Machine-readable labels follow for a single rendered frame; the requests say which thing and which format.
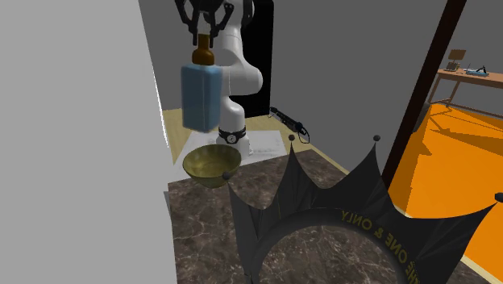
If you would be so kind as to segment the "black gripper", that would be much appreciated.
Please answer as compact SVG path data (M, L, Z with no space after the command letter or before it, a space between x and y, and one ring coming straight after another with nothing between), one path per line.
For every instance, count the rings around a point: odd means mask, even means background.
M185 9L186 1L189 1L193 8L191 17L188 16ZM226 27L235 9L235 4L230 0L174 0L174 2L177 6L181 21L187 25L189 33L193 37L193 45L197 45L197 26L200 13L209 14L210 48L214 47L214 39L218 36L219 32ZM223 6L224 9L224 16L217 22L215 13L221 6Z

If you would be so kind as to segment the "blue bottle with brown cap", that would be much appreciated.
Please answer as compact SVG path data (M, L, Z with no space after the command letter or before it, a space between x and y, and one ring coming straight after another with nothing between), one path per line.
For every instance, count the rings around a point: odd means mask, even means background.
M222 68L214 64L210 36L199 34L192 62L181 67L183 127L211 132L219 124Z

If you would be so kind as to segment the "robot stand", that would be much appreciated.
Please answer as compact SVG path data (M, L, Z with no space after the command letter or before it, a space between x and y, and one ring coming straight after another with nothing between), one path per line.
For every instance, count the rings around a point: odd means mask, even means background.
M258 161L282 157L287 154L285 144L279 131L249 131L247 132L251 153L243 159L242 164L247 165ZM218 132L209 133L192 132L187 139L176 165L181 165L185 156L196 148L207 144L214 144Z

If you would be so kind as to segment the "olive gold bowl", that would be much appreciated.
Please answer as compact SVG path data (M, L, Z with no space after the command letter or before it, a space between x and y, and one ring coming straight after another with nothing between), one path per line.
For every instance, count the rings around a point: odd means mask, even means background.
M242 157L237 149L226 144L208 144L188 153L182 167L195 182L214 189L228 183L241 162Z

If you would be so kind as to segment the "black crown with gold lettering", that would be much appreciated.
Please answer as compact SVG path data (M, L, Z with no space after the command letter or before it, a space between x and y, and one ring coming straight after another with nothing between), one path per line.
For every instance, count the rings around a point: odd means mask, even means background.
M330 188L318 187L295 152L271 204L257 209L229 192L237 248L247 284L260 284L271 248L287 235L313 226L361 232L389 258L398 284L447 284L490 208L448 218L403 215L383 182L376 152Z

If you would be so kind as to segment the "wooden desk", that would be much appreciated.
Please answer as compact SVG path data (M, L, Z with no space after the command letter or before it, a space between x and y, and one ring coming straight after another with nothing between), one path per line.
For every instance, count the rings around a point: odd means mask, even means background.
M472 111L482 115L488 115L496 117L498 119L503 119L503 115L488 111L482 111L480 109L452 102L461 83L467 83L477 86L487 86L503 90L503 73L489 73L484 65L479 69L470 69L469 66L466 69L462 69L459 62L464 58L465 53L466 51L464 49L452 49L449 52L447 67L445 69L439 69L437 71L437 78L433 84L432 90L426 102L430 105L443 104L446 107L453 106L466 111ZM455 87L453 88L451 96L449 98L433 101L435 92L442 80L454 81Z

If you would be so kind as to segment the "dark brown wooden post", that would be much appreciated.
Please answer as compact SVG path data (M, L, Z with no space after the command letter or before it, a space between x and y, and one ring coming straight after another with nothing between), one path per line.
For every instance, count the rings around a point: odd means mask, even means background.
M422 106L429 94L436 73L442 62L467 0L447 0L443 13L431 41L426 59L414 86L401 125L381 174L384 184L390 187L406 146L418 121Z

